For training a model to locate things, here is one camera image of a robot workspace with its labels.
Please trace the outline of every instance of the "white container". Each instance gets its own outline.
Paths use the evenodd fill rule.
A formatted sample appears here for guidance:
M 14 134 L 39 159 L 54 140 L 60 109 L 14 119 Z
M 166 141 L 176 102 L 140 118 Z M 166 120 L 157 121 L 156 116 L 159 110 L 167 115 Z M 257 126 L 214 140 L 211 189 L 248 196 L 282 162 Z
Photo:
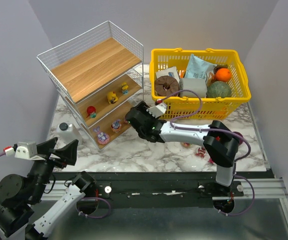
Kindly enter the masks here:
M 83 142 L 83 137 L 80 135 L 78 129 L 73 124 L 67 124 L 62 122 L 57 125 L 56 132 L 59 135 L 59 138 L 64 141 L 64 143 L 68 144 L 73 140 L 78 140 L 78 145 Z

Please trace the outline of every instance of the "marble tabletop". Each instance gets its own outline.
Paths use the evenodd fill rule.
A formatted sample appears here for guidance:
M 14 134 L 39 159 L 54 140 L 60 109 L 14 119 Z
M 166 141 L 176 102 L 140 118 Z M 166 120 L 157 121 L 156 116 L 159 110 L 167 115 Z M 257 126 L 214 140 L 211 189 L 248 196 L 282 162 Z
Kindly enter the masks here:
M 153 101 L 150 95 L 149 66 L 144 65 L 144 100 L 150 106 Z M 136 69 L 142 72 L 141 66 Z M 78 125 L 65 103 L 59 97 L 54 114 L 49 138 L 58 137 L 56 126 L 62 122 Z M 189 125 L 209 124 L 211 120 L 181 120 L 180 123 Z M 222 121 L 231 131 L 240 132 L 251 145 L 251 153 L 247 158 L 237 162 L 237 171 L 266 171 L 262 148 L 256 136 L 248 104 L 242 104 L 237 110 Z M 98 151 L 94 143 L 83 136 L 83 143 L 78 146 L 78 158 L 75 166 L 65 169 L 55 169 L 63 172 L 213 172 L 216 165 L 208 162 L 209 155 L 204 158 L 195 155 L 199 146 L 183 147 L 179 142 L 151 143 L 138 137 L 131 127 L 104 150 Z M 65 144 L 59 138 L 57 148 Z M 243 143 L 236 156 L 241 156 L 247 151 Z

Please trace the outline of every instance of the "orange fruit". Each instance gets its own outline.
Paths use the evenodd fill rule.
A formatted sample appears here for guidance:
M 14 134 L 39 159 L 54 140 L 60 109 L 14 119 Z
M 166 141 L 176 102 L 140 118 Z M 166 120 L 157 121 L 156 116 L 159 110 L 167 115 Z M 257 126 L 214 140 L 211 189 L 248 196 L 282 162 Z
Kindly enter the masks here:
M 232 73 L 228 68 L 221 68 L 216 72 L 215 77 L 218 81 L 228 82 L 232 78 Z

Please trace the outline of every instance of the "wall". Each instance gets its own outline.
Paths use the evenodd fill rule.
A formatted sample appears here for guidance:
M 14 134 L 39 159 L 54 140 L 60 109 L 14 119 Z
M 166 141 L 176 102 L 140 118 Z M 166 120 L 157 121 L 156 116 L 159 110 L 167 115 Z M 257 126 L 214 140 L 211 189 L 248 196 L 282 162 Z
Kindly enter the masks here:
M 288 191 L 288 0 L 280 0 L 245 60 L 268 160 Z
M 52 45 L 111 20 L 154 48 L 236 49 L 242 60 L 277 0 L 29 0 Z
M 0 152 L 19 141 L 44 141 L 57 93 L 37 54 L 51 44 L 27 0 L 0 0 Z M 0 157 L 0 180 L 26 176 L 27 160 Z

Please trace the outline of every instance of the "wooden surface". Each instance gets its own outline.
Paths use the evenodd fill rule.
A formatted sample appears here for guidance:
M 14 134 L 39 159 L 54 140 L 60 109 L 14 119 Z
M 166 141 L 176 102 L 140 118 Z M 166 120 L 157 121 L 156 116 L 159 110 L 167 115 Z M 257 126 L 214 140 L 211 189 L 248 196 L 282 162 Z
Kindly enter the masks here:
M 128 85 L 128 94 L 123 95 L 122 94 L 122 83 L 126 82 Z M 105 116 L 107 113 L 109 113 L 111 110 L 119 106 L 120 104 L 123 103 L 127 98 L 129 98 L 131 95 L 135 94 L 138 90 L 140 90 L 141 87 L 134 81 L 132 80 L 128 75 L 123 75 L 111 84 L 107 85 L 94 95 L 90 96 L 86 100 L 80 102 L 77 104 L 78 110 L 81 113 L 82 117 L 84 118 L 86 124 L 88 127 L 90 127 L 92 124 L 94 124 L 98 119 L 102 118 Z M 108 92 L 115 92 L 118 101 L 114 104 L 109 104 L 107 100 L 107 93 Z M 90 118 L 87 117 L 87 108 L 89 106 L 94 106 L 96 108 L 96 117 L 95 118 Z
M 130 124 L 124 123 L 124 117 L 131 107 L 132 105 L 126 101 L 119 108 L 111 112 L 109 115 L 101 119 L 98 123 L 96 123 L 93 127 L 89 129 L 99 149 L 104 148 L 106 145 L 102 145 L 97 142 L 97 134 L 93 131 L 93 129 L 99 127 L 99 130 L 101 132 L 104 132 L 109 135 L 110 137 L 109 142 L 113 141 L 116 137 L 118 137 L 120 134 L 122 134 L 124 131 L 126 131 L 128 128 L 131 127 Z M 113 132 L 111 129 L 111 124 L 117 119 L 121 120 L 120 123 L 122 125 L 122 128 L 120 129 L 119 132 Z
M 109 38 L 51 71 L 78 103 L 140 62 L 124 46 Z

